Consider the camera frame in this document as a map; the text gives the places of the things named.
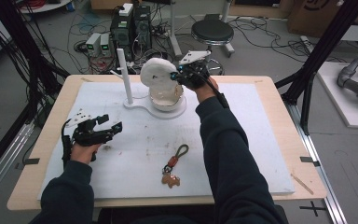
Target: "table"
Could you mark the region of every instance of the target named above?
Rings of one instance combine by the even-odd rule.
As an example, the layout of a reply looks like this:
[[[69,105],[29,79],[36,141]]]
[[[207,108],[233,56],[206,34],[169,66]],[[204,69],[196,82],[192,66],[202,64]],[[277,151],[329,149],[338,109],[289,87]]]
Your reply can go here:
[[[326,190],[312,162],[302,162],[300,157],[308,157],[294,123],[269,77],[224,76],[213,77],[220,83],[254,83],[265,107],[272,130],[282,149],[282,155],[291,174],[296,192],[290,195],[275,195],[274,200],[322,199]],[[72,75],[69,76],[56,104],[53,106],[46,124],[34,146],[30,158],[40,158],[38,164],[26,165],[14,188],[7,207],[10,210],[40,209],[37,195],[41,188],[48,166],[51,151],[61,137],[61,126],[76,99],[83,82],[121,82],[115,76]],[[139,76],[131,76],[132,82],[139,82]],[[211,196],[176,198],[137,198],[95,201],[95,207],[142,206],[165,204],[208,204]]]

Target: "round white base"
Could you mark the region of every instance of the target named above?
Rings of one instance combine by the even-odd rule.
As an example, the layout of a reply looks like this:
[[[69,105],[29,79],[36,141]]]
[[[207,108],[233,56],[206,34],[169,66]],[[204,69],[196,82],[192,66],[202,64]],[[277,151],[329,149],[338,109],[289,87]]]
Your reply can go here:
[[[186,98],[185,96],[183,96],[183,98],[184,99],[182,103],[176,109],[168,112],[157,110],[155,107],[153,107],[148,95],[143,98],[132,98],[133,103],[131,105],[128,103],[127,99],[125,99],[124,106],[128,109],[145,109],[147,112],[149,112],[150,115],[157,119],[176,119],[186,111]]]

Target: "dark sleeve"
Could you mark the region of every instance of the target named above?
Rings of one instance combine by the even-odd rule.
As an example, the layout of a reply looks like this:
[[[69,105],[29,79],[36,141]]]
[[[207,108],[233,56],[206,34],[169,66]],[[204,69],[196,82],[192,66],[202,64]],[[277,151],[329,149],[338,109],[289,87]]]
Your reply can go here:
[[[79,161],[68,161],[60,177],[50,180],[42,194],[42,211],[31,223],[92,222],[94,191],[92,169]]]
[[[216,97],[196,109],[216,223],[283,223],[258,170],[243,128]]]

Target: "power supply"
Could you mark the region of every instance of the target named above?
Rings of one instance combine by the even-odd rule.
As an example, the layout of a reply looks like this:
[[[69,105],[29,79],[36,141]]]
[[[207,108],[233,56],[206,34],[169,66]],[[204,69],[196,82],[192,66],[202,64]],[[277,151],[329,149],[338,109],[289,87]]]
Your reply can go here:
[[[112,45],[109,34],[101,34],[101,51],[104,57],[112,56]]]
[[[94,33],[86,42],[90,57],[98,57],[101,53],[101,34]]]

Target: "gray floor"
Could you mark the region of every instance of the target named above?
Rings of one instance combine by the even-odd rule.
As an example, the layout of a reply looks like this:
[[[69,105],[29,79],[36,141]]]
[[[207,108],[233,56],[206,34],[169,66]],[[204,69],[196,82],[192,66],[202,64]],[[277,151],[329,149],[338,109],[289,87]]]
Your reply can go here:
[[[79,23],[101,22],[101,26],[95,27],[95,32],[108,28],[110,14],[94,14],[90,11],[76,11],[68,13],[64,10],[54,10],[38,15],[40,27],[48,43],[52,46],[53,54],[71,74],[79,74],[75,64],[64,51],[69,50],[82,67],[86,66],[86,58],[73,51],[76,41],[87,39],[85,35],[69,35],[69,29],[74,25],[72,32],[79,31]],[[189,17],[177,19],[178,24],[191,21]],[[188,34],[191,23],[188,23],[178,34]],[[268,21],[268,29],[281,36],[279,43],[287,44],[288,40],[299,40],[298,35],[288,34],[285,21]],[[272,37],[265,32],[246,31],[250,41],[254,44],[269,46]],[[196,42],[188,35],[179,35],[178,41],[182,52],[190,49],[205,49],[205,46]],[[226,68],[227,75],[238,76],[269,76],[278,81],[297,71],[302,63],[283,56],[272,49],[259,48],[249,44],[240,32],[236,32],[232,41],[236,52],[227,58],[221,49],[213,50],[213,57]],[[279,49],[300,61],[306,57],[298,57],[290,49]],[[344,59],[347,62],[358,55],[358,48],[347,42],[340,43],[333,56]],[[13,65],[5,54],[0,54],[0,139],[6,133],[8,127],[20,114],[25,106],[25,84],[13,69]],[[315,78],[312,101],[310,108],[310,136],[316,146],[322,164],[337,195],[337,199],[343,209],[348,223],[358,223],[358,129],[347,128],[339,116],[337,110],[329,99],[319,79]],[[13,164],[0,184],[0,223],[23,223],[30,220],[37,211],[12,212],[7,210],[6,204],[13,190],[21,170],[14,166],[21,160],[25,149]],[[317,207],[325,207],[322,201],[313,201]],[[300,209],[300,206],[310,206],[310,201],[277,202],[284,207],[290,223],[329,223],[327,213],[318,211],[317,216],[312,210]]]

